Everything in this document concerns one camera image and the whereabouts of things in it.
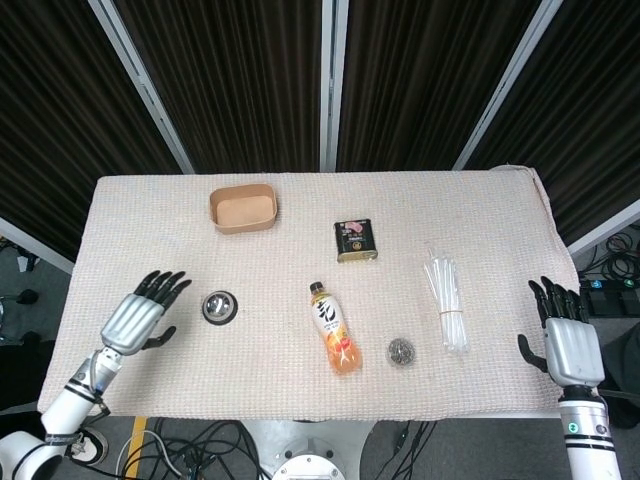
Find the gray carpet floor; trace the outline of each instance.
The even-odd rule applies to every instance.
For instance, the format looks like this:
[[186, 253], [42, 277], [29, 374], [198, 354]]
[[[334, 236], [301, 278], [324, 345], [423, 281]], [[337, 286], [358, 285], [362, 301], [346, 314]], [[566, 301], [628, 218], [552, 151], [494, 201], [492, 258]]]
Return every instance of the gray carpet floor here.
[[[578, 261], [588, 262], [587, 253]], [[9, 305], [5, 333], [20, 336], [28, 330], [40, 333], [44, 339], [55, 338], [66, 297], [69, 276], [45, 262], [32, 273], [18, 273], [13, 249], [0, 252], [0, 293], [18, 293], [31, 288], [40, 293], [39, 301], [31, 306]], [[597, 319], [593, 323], [601, 341], [607, 342], [626, 331], [638, 320]], [[18, 410], [32, 410], [34, 404]], [[16, 409], [0, 412], [6, 414]], [[179, 432], [182, 438], [194, 438], [209, 422], [168, 420], [167, 428]], [[109, 454], [99, 468], [113, 472], [118, 452], [129, 438], [133, 425], [131, 417], [109, 417], [94, 426], [109, 442]], [[391, 457], [393, 444], [402, 428], [395, 422], [379, 422], [371, 432], [361, 460], [361, 478], [372, 480], [382, 464]], [[408, 448], [411, 435], [405, 444]], [[640, 480], [640, 427], [613, 432], [618, 461], [625, 480]], [[396, 463], [392, 462], [381, 480], [391, 478]], [[145, 477], [149, 465], [143, 465], [139, 476]], [[247, 467], [241, 460], [229, 464], [236, 478], [247, 477]], [[107, 478], [64, 460], [54, 476], [55, 480], [94, 480]], [[209, 478], [227, 478], [218, 471]], [[559, 420], [481, 420], [448, 419], [438, 422], [436, 430], [422, 455], [417, 459], [416, 479], [569, 479], [569, 465], [562, 440]]]

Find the cardboard tray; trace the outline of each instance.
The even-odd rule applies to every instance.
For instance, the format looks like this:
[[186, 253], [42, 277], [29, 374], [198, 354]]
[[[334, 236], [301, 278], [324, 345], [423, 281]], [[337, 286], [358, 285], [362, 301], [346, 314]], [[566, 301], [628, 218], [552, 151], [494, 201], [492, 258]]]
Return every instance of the cardboard tray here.
[[266, 183], [214, 190], [209, 208], [216, 229], [225, 235], [271, 228], [278, 213], [276, 192]]

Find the curtain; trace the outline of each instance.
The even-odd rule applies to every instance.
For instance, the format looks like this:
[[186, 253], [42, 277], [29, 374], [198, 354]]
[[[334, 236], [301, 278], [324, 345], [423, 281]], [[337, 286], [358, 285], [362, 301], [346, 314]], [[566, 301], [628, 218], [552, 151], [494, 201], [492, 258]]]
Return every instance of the curtain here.
[[538, 4], [351, 0], [337, 169], [450, 169]]
[[535, 167], [570, 244], [640, 198], [640, 5], [565, 0], [467, 168]]
[[0, 2], [0, 216], [67, 258], [104, 175], [180, 173], [86, 2]]
[[198, 173], [314, 171], [322, 0], [117, 0]]

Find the textured tablecloth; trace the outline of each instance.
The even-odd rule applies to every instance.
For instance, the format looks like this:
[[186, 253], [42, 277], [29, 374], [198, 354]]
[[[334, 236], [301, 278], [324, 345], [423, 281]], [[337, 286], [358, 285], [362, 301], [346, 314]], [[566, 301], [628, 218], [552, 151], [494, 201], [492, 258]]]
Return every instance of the textured tablecloth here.
[[[275, 226], [225, 236], [209, 217], [216, 188], [273, 185]], [[376, 260], [338, 264], [334, 222], [370, 218]], [[427, 246], [457, 261], [471, 351], [447, 354], [422, 264]], [[53, 401], [122, 298], [155, 269], [193, 284], [156, 331], [164, 347], [125, 359], [105, 394], [114, 414], [236, 419], [439, 419], [553, 408], [558, 388], [527, 365], [518, 333], [543, 352], [527, 281], [578, 286], [535, 171], [124, 176], [99, 181], [38, 407]], [[310, 312], [309, 284], [339, 300], [363, 352], [338, 377]], [[228, 290], [235, 320], [207, 323], [201, 303]], [[416, 347], [409, 369], [390, 340]]]

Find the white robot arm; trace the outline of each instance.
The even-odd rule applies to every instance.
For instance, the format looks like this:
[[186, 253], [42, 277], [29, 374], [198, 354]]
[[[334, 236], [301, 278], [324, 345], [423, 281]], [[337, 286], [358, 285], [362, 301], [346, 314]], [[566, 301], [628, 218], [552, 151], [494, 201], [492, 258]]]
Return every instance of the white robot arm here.
[[176, 328], [170, 327], [160, 337], [149, 338], [160, 317], [191, 283], [177, 283], [183, 276], [184, 272], [172, 275], [155, 271], [124, 298], [102, 329], [104, 348], [85, 359], [42, 415], [47, 432], [44, 441], [26, 432], [15, 432], [0, 440], [2, 480], [51, 478], [93, 406], [107, 410], [102, 394], [122, 367], [123, 357], [160, 347], [175, 333]]
[[547, 359], [533, 354], [524, 335], [518, 347], [527, 363], [562, 387], [558, 399], [564, 441], [574, 480], [619, 480], [607, 404], [595, 393], [604, 380], [598, 336], [585, 321], [580, 297], [542, 277], [529, 282], [538, 302]]

